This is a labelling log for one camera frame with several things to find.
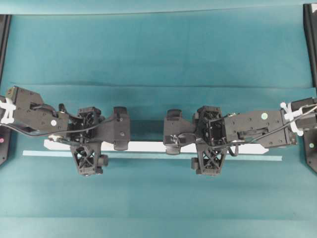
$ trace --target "wire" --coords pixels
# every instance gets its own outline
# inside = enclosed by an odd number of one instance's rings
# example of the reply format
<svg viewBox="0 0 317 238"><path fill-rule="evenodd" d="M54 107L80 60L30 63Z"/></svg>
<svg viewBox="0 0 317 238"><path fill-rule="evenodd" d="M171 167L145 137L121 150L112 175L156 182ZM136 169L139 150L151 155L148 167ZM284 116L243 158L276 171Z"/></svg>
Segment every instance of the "wire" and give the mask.
<svg viewBox="0 0 317 238"><path fill-rule="evenodd" d="M96 124L96 125L93 125L91 127L88 127L88 128L85 128L85 129L79 129L79 130L61 130L61 131L54 131L54 132L48 132L48 133L43 133L43 134L30 134L30 133L27 133L25 132L24 130L22 129L19 129L15 126L12 126L12 125L9 125L9 124L2 124L0 123L0 125L4 126L4 127L7 127L11 130L14 130L16 132L19 132L23 135L26 135L26 136L30 136L30 137L40 137L40 136L48 136L48 135L53 135L53 134L57 134L57 133L78 133L78 132L83 132L83 131L86 131L86 130L92 130L98 126L100 126L101 124L103 123L106 123L106 122L110 122L110 121L113 121L114 118L112 119L105 119L103 121L101 121L100 123Z"/></svg>
<svg viewBox="0 0 317 238"><path fill-rule="evenodd" d="M222 149L222 148L226 148L226 147L231 147L231 146L238 146L238 145L244 145L244 144L253 144L255 143L256 141L260 140L260 139L263 139L264 137L266 136L269 136L269 135L272 135L274 133L277 133L278 131L280 130L283 130L284 128L288 127L291 123L301 119L302 117L308 115L309 113L311 113L312 111L316 110L317 109L317 104L311 104L311 105L305 105L305 106L302 106L301 108L307 108L307 107L312 107L312 106L315 106L313 107L312 109L308 110L307 112L303 113L302 115L296 117L295 119L289 121L288 123L286 123L285 125L269 132L269 133L266 133L264 135L261 135L261 136L258 136L254 139L252 139L251 141L238 141L238 142L230 142L230 143L227 143L227 144L223 144L223 145L216 145L216 146L211 146L212 149ZM183 133L183 134L179 134L178 136L182 136L182 135L186 135L186 134L190 134L190 135L195 135L193 133Z"/></svg>
<svg viewBox="0 0 317 238"><path fill-rule="evenodd" d="M278 131L280 131L280 130L283 130L284 128L288 127L291 123L293 123L293 122L297 121L298 119L300 119L300 118L306 116L307 114L311 113L312 111L314 111L314 110L316 110L316 109L317 109L317 106L315 106L315 107L313 107L312 109L310 109L309 111L307 111L307 112L301 114L300 116L296 117L295 119L289 121L289 122L286 123L285 125L283 125L283 126L277 128L277 129L275 129L275 130L273 130L273 131L271 131L271 132L269 132L269 133L267 133L267 134L264 134L264 135L261 135L261 136L259 136L259 137L257 137L257 138L254 138L254 139L251 140L249 143L253 143L253 142L255 142L255 141L257 141L257 140L260 140L260 139L262 139L262 138L264 138L264 137L266 137L266 136L272 135L272 134L274 134L274 133L276 133L276 132L278 132Z"/></svg>

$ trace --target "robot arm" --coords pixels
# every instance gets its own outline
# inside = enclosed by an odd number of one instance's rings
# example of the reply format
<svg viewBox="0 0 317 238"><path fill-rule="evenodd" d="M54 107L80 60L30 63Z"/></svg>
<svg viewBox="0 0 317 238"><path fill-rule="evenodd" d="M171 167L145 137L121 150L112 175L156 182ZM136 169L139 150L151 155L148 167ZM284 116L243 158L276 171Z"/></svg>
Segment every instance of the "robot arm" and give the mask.
<svg viewBox="0 0 317 238"><path fill-rule="evenodd" d="M166 152L177 155L180 149L196 144L197 157L192 169L197 174L220 174L227 152L237 156L239 145L258 143L265 148L297 144L302 136L317 126L317 100L295 101L279 111L254 111L222 116L221 109L204 106L193 115L192 122L182 118L180 110L170 110L164 119Z"/></svg>
<svg viewBox="0 0 317 238"><path fill-rule="evenodd" d="M105 118L95 107L69 114L63 104L59 111L44 103L38 93L10 88L5 97L0 96L1 125L22 134L70 145L78 173L102 174L107 166L106 155L101 154L101 143L114 145L115 150L127 150L130 141L130 117L127 109L115 107L113 114Z"/></svg>

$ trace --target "table surface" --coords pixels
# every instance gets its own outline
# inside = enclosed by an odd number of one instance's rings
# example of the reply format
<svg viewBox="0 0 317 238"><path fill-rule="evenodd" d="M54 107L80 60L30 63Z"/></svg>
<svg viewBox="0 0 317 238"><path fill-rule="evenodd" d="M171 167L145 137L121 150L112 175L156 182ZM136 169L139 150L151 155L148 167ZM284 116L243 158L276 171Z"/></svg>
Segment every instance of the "table surface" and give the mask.
<svg viewBox="0 0 317 238"><path fill-rule="evenodd" d="M15 15L1 94L17 85L74 114L126 106L133 140L161 140L171 108L188 119L202 105L278 110L316 96L302 14L298 4ZM195 175L189 160L129 158L85 178L71 158L22 155L46 151L43 140L12 135L0 167L0 237L317 236L317 175L301 139L264 155L282 161L226 161L215 178Z"/></svg>

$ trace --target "white zip tie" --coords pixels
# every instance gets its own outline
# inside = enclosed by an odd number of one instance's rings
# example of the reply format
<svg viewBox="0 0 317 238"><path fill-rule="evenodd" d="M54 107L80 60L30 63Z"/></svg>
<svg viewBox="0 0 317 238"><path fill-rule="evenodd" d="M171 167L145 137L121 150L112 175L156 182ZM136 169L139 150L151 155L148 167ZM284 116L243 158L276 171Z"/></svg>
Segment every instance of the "white zip tie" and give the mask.
<svg viewBox="0 0 317 238"><path fill-rule="evenodd" d="M284 114L285 120L292 121L294 118L299 117L300 115L303 114L302 108L299 108L298 110L292 112L291 103L287 104L287 107L286 107L286 103L283 102L280 104L280 106L286 112ZM292 132L297 133L298 136L303 136L304 132L297 128L296 123L294 121L290 123L290 126L292 129Z"/></svg>
<svg viewBox="0 0 317 238"><path fill-rule="evenodd" d="M1 119L2 124L9 124L14 122L13 111L16 109L16 106L12 103L10 98L5 98L5 103L0 100L0 108L5 109L3 118Z"/></svg>

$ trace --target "white dot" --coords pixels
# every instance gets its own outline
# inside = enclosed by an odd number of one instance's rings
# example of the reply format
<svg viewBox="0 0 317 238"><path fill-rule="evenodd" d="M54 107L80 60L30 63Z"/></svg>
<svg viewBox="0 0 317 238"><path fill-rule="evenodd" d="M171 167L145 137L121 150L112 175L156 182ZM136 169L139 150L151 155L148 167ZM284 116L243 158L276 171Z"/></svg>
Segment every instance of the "white dot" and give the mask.
<svg viewBox="0 0 317 238"><path fill-rule="evenodd" d="M55 120L51 120L51 125L52 126L56 126L57 125L57 122Z"/></svg>

